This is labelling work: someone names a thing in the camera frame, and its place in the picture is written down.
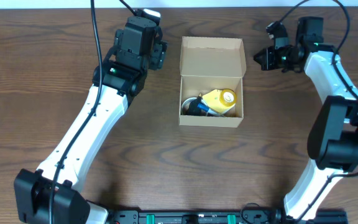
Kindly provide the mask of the cardboard box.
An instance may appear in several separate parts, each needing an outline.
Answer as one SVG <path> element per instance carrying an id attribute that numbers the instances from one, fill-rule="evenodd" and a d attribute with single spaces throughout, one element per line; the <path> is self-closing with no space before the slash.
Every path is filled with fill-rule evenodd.
<path id="1" fill-rule="evenodd" d="M 244 119 L 242 81 L 246 73 L 246 56 L 242 39 L 218 37 L 183 37 L 180 57 L 180 109 L 182 126 L 236 128 Z M 181 114 L 182 103 L 215 89 L 230 89 L 237 103 L 224 117 L 202 111 L 201 116 Z"/>

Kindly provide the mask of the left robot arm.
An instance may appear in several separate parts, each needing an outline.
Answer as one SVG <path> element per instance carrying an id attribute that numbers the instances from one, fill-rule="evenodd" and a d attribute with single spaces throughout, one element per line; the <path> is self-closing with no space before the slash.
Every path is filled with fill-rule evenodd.
<path id="1" fill-rule="evenodd" d="M 144 88 L 149 70 L 163 67 L 167 43 L 158 12 L 139 9 L 118 29 L 95 68 L 85 104 L 54 151 L 14 180 L 23 223 L 108 223 L 110 212 L 81 195 L 87 173 L 108 133 Z"/>

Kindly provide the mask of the small yellow tape roll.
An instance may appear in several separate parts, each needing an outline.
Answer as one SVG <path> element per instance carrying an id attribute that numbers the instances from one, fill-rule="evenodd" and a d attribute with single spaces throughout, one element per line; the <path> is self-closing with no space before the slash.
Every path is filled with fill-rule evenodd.
<path id="1" fill-rule="evenodd" d="M 237 95 L 230 89 L 224 89 L 220 93 L 219 101 L 225 107 L 232 107 L 237 102 Z"/>

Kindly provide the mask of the yellow sticky note pad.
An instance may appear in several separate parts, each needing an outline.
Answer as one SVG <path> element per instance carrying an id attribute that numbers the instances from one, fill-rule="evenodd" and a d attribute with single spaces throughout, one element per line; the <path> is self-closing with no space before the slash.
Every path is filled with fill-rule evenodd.
<path id="1" fill-rule="evenodd" d="M 221 113 L 225 115 L 232 107 L 225 107 L 223 106 L 219 101 L 219 96 L 222 90 L 215 89 L 211 92 L 205 94 L 202 96 L 202 99 L 206 102 L 207 106 L 210 107 L 212 110 L 217 111 L 218 113 Z"/>

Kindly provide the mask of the white tape roll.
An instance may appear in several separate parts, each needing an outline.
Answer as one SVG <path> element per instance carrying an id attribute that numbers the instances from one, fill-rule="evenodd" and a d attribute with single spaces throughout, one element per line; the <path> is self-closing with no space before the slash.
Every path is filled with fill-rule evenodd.
<path id="1" fill-rule="evenodd" d="M 181 105 L 181 114 L 182 115 L 186 115 L 186 111 L 188 110 L 188 104 L 189 104 L 189 101 L 190 101 L 191 98 L 186 99 L 182 103 L 182 105 Z"/>

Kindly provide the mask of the blue and white marker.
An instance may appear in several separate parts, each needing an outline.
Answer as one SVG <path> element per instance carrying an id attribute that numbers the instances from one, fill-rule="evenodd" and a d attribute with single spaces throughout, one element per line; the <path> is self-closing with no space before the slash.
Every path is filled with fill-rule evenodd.
<path id="1" fill-rule="evenodd" d="M 224 117 L 223 114 L 218 113 L 215 110 L 212 110 L 210 107 L 208 107 L 207 105 L 203 104 L 203 103 L 199 103 L 197 105 L 197 107 L 203 111 L 205 111 L 207 114 L 211 114 L 212 116 L 217 116 L 217 117 Z"/>

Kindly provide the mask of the black teardrop-shaped object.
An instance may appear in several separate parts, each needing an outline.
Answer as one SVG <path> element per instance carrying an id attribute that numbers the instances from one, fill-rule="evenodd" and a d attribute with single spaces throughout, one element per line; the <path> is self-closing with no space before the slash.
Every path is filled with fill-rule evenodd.
<path id="1" fill-rule="evenodd" d="M 188 104 L 188 110 L 186 111 L 186 115 L 201 116 L 202 111 L 200 108 L 198 108 L 198 105 L 201 103 L 201 100 L 201 96 L 191 98 Z"/>

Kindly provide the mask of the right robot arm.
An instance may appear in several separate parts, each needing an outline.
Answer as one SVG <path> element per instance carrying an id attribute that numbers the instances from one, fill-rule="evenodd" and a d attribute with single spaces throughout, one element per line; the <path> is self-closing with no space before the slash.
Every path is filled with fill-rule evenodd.
<path id="1" fill-rule="evenodd" d="M 254 55 L 262 70 L 305 73 L 322 107 L 307 140 L 309 160 L 283 209 L 269 213 L 269 223 L 347 223 L 342 211 L 319 206 L 342 179 L 358 176 L 358 89 L 341 65 L 338 49 L 324 43 L 323 18 L 298 20 L 295 44 L 288 43 L 282 21 L 266 27 L 274 45 Z"/>

